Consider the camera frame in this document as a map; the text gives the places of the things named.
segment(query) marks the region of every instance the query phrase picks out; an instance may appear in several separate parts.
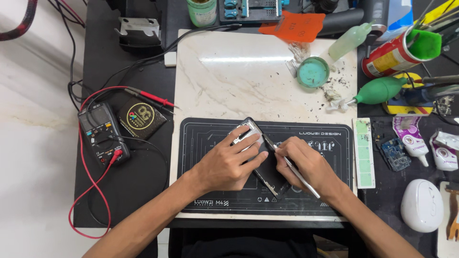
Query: smartphone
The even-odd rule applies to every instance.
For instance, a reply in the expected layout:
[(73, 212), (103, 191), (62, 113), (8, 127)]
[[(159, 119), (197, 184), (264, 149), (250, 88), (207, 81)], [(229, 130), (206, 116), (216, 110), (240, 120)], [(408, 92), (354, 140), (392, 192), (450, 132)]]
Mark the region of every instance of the smartphone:
[(253, 134), (261, 135), (260, 139), (257, 140), (260, 143), (260, 149), (258, 150), (258, 153), (262, 151), (267, 151), (269, 155), (266, 158), (266, 160), (261, 163), (260, 167), (256, 168), (253, 171), (253, 173), (271, 191), (271, 193), (273, 193), (276, 199), (282, 199), (282, 196), (284, 195), (284, 193), (287, 192), (287, 190), (290, 188), (290, 184), (288, 183), (287, 179), (285, 179), (285, 177), (281, 173), (279, 173), (276, 169), (277, 159), (274, 156), (273, 149), (271, 149), (271, 147), (269, 146), (269, 143), (264, 140), (262, 136), (263, 131), (257, 126), (257, 124), (252, 118), (250, 117), (246, 118), (244, 121), (242, 121), (242, 123), (240, 123), (234, 129), (242, 125), (248, 125), (250, 129), (247, 132), (244, 132), (241, 135), (239, 135), (236, 139), (234, 139), (233, 145), (249, 137), (250, 135), (253, 135)]

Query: white eraser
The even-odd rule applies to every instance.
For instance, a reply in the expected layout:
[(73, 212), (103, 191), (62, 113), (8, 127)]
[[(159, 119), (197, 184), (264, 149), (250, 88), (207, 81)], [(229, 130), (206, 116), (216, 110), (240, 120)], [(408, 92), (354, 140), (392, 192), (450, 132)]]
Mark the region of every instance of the white eraser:
[(164, 55), (164, 64), (169, 66), (177, 66), (177, 52), (168, 52)]

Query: metal pry tool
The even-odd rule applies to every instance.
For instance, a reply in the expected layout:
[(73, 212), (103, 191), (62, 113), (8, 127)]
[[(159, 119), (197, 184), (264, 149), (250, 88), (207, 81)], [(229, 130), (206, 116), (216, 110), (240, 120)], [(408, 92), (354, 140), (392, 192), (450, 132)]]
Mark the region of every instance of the metal pry tool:
[[(271, 139), (268, 138), (268, 136), (266, 134), (263, 134), (263, 137), (269, 143), (271, 148), (273, 148), (273, 150), (276, 151), (276, 149), (278, 148), (277, 145), (273, 141), (271, 141)], [(298, 169), (293, 165), (292, 160), (290, 160), (287, 157), (284, 157), (284, 159), (287, 162), (287, 166), (300, 179), (300, 181), (311, 191), (311, 193), (314, 194), (314, 196), (316, 196), (317, 198), (320, 198), (320, 195), (318, 194), (318, 192), (308, 182), (306, 182), (304, 177), (301, 175), (300, 171), (298, 171)]]

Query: orange card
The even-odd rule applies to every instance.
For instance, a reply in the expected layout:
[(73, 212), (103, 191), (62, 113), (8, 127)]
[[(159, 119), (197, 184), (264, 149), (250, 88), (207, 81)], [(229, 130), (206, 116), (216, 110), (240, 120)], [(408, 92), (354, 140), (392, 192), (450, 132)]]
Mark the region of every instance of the orange card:
[(291, 13), (282, 11), (278, 23), (262, 23), (259, 32), (282, 39), (313, 42), (322, 30), (323, 13)]

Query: hand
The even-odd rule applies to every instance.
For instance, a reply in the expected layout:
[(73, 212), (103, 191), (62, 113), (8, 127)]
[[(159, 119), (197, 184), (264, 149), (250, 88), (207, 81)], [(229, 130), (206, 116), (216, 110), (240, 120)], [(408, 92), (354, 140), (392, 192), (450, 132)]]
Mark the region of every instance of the hand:
[(320, 198), (334, 205), (343, 191), (349, 187), (333, 172), (324, 157), (312, 149), (304, 140), (290, 137), (276, 149), (277, 170), (290, 184), (309, 192), (307, 187), (290, 170), (283, 157), (288, 156), (295, 162), (304, 179), (320, 194)]
[[(210, 191), (242, 190), (250, 173), (266, 159), (267, 151), (258, 153), (260, 144), (256, 141), (260, 134), (251, 135), (230, 146), (234, 139), (248, 130), (249, 127), (246, 125), (236, 128), (190, 170), (202, 194)], [(256, 157), (242, 165), (253, 156)]]

